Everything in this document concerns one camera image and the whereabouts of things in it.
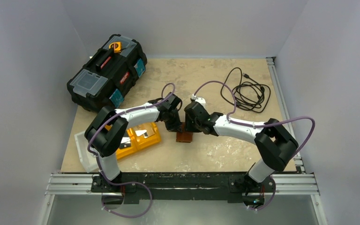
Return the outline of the brown leather card holder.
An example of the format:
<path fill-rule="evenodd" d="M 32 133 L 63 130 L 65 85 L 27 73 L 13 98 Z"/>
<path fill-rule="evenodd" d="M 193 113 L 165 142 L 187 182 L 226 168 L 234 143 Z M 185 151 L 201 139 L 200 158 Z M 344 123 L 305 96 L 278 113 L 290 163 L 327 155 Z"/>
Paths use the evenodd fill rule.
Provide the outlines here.
<path fill-rule="evenodd" d="M 193 133 L 185 130 L 185 122 L 181 125 L 181 131 L 176 133 L 177 143 L 191 143 L 193 140 Z"/>

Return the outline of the white card with black stripe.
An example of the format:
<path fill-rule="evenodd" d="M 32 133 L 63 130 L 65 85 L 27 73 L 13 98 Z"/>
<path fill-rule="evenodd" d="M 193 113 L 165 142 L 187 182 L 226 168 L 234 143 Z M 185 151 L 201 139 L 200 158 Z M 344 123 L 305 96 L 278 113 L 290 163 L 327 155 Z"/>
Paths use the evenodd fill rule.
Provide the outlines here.
<path fill-rule="evenodd" d="M 148 138 L 150 137 L 151 135 L 153 135 L 154 133 L 151 132 L 151 131 L 148 131 L 146 129 L 143 129 L 143 130 L 136 130 L 135 131 L 135 134 L 137 137 L 144 137 L 144 138 Z"/>

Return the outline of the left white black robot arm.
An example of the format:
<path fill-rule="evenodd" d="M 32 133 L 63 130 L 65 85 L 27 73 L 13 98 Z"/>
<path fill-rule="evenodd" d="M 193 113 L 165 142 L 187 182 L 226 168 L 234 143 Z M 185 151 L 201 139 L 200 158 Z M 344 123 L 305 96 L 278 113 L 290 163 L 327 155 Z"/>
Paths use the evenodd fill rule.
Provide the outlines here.
<path fill-rule="evenodd" d="M 170 132 L 181 131 L 179 109 L 182 100 L 173 93 L 127 109 L 103 107 L 86 129 L 87 150 L 96 158 L 103 186 L 110 192 L 121 186 L 116 151 L 128 129 L 144 123 L 164 122 Z"/>

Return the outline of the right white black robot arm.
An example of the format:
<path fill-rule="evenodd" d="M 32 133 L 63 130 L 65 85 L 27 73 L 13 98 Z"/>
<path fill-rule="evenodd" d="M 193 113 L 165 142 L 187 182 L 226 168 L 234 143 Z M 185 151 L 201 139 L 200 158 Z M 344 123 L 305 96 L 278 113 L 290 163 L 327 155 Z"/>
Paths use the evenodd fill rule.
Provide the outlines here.
<path fill-rule="evenodd" d="M 185 109 L 186 130 L 206 135 L 227 136 L 255 144 L 261 159 L 251 166 L 244 184 L 251 191 L 262 186 L 263 181 L 274 172 L 282 172 L 299 147 L 298 142 L 278 120 L 251 123 L 245 120 L 230 120 L 219 112 L 209 114 L 204 106 L 193 101 Z"/>

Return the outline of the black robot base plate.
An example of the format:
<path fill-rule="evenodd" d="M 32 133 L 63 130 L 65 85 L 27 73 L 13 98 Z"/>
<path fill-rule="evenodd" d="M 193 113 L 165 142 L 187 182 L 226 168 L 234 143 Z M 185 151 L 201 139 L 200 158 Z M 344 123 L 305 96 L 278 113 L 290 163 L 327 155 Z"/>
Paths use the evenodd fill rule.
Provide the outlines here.
<path fill-rule="evenodd" d="M 264 194 L 275 191 L 271 177 L 262 183 L 245 180 L 247 172 L 121 172 L 120 183 L 108 183 L 101 175 L 92 177 L 91 191 L 119 194 L 125 204 L 140 200 L 226 201 L 246 206 L 267 202 Z"/>

